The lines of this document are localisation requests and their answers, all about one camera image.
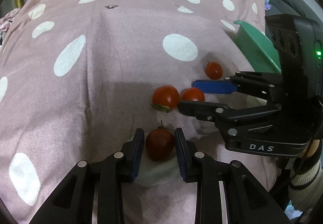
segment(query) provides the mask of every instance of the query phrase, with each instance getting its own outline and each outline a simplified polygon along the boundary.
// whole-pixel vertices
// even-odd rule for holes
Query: red tomato
[[[196,87],[185,89],[182,94],[180,94],[180,98],[188,101],[205,101],[204,93]]]
[[[205,74],[211,79],[219,79],[223,75],[223,70],[219,63],[209,62],[205,68]]]
[[[163,128],[156,128],[149,132],[146,138],[146,152],[153,161],[166,158],[175,146],[172,133]]]
[[[168,113],[177,107],[179,101],[177,89],[171,85],[164,85],[155,90],[151,103],[155,109]]]

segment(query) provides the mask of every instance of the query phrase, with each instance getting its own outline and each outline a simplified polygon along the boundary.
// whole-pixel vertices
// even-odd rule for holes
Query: green bowl
[[[240,25],[234,42],[256,72],[281,73],[279,55],[273,43],[257,28],[245,21]]]

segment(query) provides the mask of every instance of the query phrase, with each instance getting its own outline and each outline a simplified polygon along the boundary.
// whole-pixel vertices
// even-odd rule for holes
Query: pink bedsheet
[[[28,0],[0,56],[0,197],[16,220],[28,223],[79,160],[103,160],[160,120],[214,159],[242,161],[269,190],[274,159],[227,151],[214,124],[150,106],[161,85],[207,79],[207,60],[223,77],[252,70],[230,39],[234,20],[264,31],[264,0]],[[246,107],[239,94],[206,98]],[[182,182],[175,153],[144,152],[123,194],[128,223],[194,223],[196,184]]]

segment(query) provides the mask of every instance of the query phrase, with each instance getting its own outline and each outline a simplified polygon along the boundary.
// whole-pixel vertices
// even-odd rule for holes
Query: tomato leaf
[[[166,105],[159,105],[159,104],[150,104],[154,109],[160,111],[160,112],[165,112],[165,113],[170,113],[172,110],[169,108],[169,106]]]

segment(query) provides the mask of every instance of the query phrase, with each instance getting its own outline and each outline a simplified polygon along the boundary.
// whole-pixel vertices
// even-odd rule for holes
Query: human hand
[[[314,155],[314,153],[317,151],[317,149],[319,148],[319,144],[320,144],[320,140],[316,139],[313,141],[312,145],[310,147],[307,146],[307,148],[305,148],[303,150],[303,152],[301,154],[298,155],[298,157],[303,157],[305,155],[306,150],[309,148],[309,151],[306,155],[306,157],[311,157]]]

